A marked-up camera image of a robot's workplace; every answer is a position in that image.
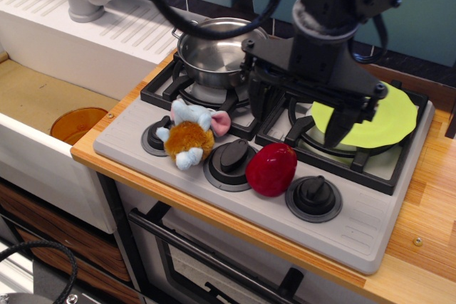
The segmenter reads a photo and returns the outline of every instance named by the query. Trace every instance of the black cord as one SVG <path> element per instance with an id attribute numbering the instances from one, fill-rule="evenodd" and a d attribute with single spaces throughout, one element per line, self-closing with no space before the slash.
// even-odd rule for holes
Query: black cord
<path id="1" fill-rule="evenodd" d="M 157 7 L 158 11 L 177 29 L 182 32 L 198 38 L 208 40 L 222 40 L 226 38 L 236 37 L 253 31 L 261 26 L 276 10 L 280 0 L 269 0 L 265 10 L 259 14 L 251 23 L 231 31 L 213 31 L 207 28 L 202 28 L 190 23 L 184 17 L 181 17 L 173 9 L 171 9 L 165 0 L 151 0 Z"/>
<path id="2" fill-rule="evenodd" d="M 348 41 L 348 50 L 350 51 L 353 59 L 361 64 L 371 64 L 380 60 L 388 51 L 388 32 L 381 14 L 373 17 L 373 23 L 377 29 L 378 36 L 380 37 L 381 50 L 372 56 L 362 56 L 353 51 L 353 39 Z"/>
<path id="3" fill-rule="evenodd" d="M 53 241 L 45 241 L 45 240 L 38 240 L 38 241 L 27 241 L 23 243 L 18 243 L 17 245 L 11 246 L 0 253 L 0 262 L 8 258 L 10 255 L 15 254 L 18 251 L 22 251 L 24 249 L 36 248 L 36 247 L 48 247 L 48 248 L 55 248 L 61 252 L 64 252 L 68 259 L 70 259 L 71 264 L 71 276 L 68 280 L 65 288 L 63 289 L 62 293 L 59 297 L 54 301 L 53 304 L 63 304 L 71 292 L 71 288 L 73 287 L 76 276 L 78 275 L 78 266 L 76 264 L 76 259 L 73 253 L 66 248 L 61 243 L 53 242 Z"/>

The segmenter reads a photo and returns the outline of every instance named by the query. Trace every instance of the stainless steel pot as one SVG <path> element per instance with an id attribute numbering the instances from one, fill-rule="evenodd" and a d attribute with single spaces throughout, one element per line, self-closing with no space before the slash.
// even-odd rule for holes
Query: stainless steel pot
<path id="1" fill-rule="evenodd" d="M 230 31 L 249 22 L 238 18 L 216 18 L 195 25 L 213 31 Z M 244 39 L 268 39 L 262 28 L 234 38 L 222 41 L 207 41 L 186 33 L 175 37 L 179 38 L 177 52 L 185 65 L 188 76 L 200 85 L 211 88 L 232 89 L 246 83 L 240 73 L 244 52 L 241 43 Z"/>

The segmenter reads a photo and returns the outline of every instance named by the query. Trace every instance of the oven window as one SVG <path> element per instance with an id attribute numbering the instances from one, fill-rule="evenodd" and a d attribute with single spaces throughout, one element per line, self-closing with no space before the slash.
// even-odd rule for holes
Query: oven window
<path id="1" fill-rule="evenodd" d="M 168 282 L 198 303 L 270 304 L 181 250 L 157 242 Z"/>

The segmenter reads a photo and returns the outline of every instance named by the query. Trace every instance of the gas burner grate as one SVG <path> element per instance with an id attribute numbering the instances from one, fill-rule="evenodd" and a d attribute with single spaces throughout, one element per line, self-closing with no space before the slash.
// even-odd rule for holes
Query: gas burner grate
<path id="1" fill-rule="evenodd" d="M 400 83 L 393 82 L 393 85 L 400 88 Z M 428 103 L 428 97 L 408 90 L 404 90 L 404 92 L 418 107 L 418 126 L 426 104 Z M 304 116 L 296 119 L 295 113 L 289 112 L 288 116 L 290 117 L 289 122 L 291 129 L 286 132 L 284 137 L 277 137 L 274 135 L 274 124 L 282 116 L 285 110 L 294 110 L 296 102 L 312 103 L 313 101 L 310 99 L 299 99 L 296 101 L 290 97 L 282 98 L 257 133 L 255 138 L 257 144 L 265 146 L 272 142 L 285 142 L 294 148 L 298 160 L 304 163 L 313 165 L 319 169 L 323 169 L 384 194 L 393 194 L 395 185 L 398 182 L 400 173 L 407 159 L 410 145 L 415 136 L 415 131 L 411 132 L 401 142 L 393 146 L 378 147 L 375 149 L 358 147 L 348 151 L 325 149 L 320 142 L 315 141 L 307 135 L 307 132 L 315 125 L 312 117 Z M 366 172 L 365 167 L 371 158 L 379 156 L 393 148 L 400 148 L 400 152 L 398 152 L 397 162 L 393 165 L 391 178 L 383 178 Z"/>
<path id="2" fill-rule="evenodd" d="M 159 108 L 171 110 L 172 101 L 177 98 L 183 98 L 195 105 L 212 108 L 213 110 L 225 110 L 230 116 L 236 115 L 236 109 L 245 108 L 249 105 L 248 100 L 239 99 L 236 90 L 228 90 L 226 98 L 221 103 L 210 103 L 197 99 L 186 91 L 187 88 L 194 84 L 194 81 L 188 75 L 183 75 L 180 72 L 182 68 L 182 60 L 176 53 L 173 56 L 173 60 L 141 90 L 140 99 Z M 172 82 L 160 92 L 160 89 L 170 80 Z M 247 125 L 232 122 L 229 134 L 242 139 L 252 140 L 260 126 L 260 121 L 255 118 Z"/>

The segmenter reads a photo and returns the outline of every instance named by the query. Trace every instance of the stove knob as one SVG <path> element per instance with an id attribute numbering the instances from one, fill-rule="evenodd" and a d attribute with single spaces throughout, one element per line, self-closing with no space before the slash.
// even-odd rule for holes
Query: stove knob
<path id="1" fill-rule="evenodd" d="M 238 139 L 227 145 L 220 155 L 220 168 L 223 172 L 231 172 L 242 165 L 249 154 L 249 142 Z"/>
<path id="2" fill-rule="evenodd" d="M 157 128 L 159 127 L 170 127 L 171 126 L 171 118 L 166 115 L 161 119 L 161 121 L 156 122 L 152 126 L 150 126 L 149 131 L 147 132 L 147 143 L 152 148 L 163 151 L 165 147 L 163 146 L 163 141 L 157 136 Z"/>
<path id="3" fill-rule="evenodd" d="M 245 168 L 255 153 L 245 139 L 221 145 L 209 156 L 209 171 L 223 184 L 247 184 Z"/>
<path id="4" fill-rule="evenodd" d="M 317 176 L 302 181 L 294 194 L 294 202 L 307 214 L 324 215 L 332 210 L 336 197 L 333 188 L 325 178 Z"/>

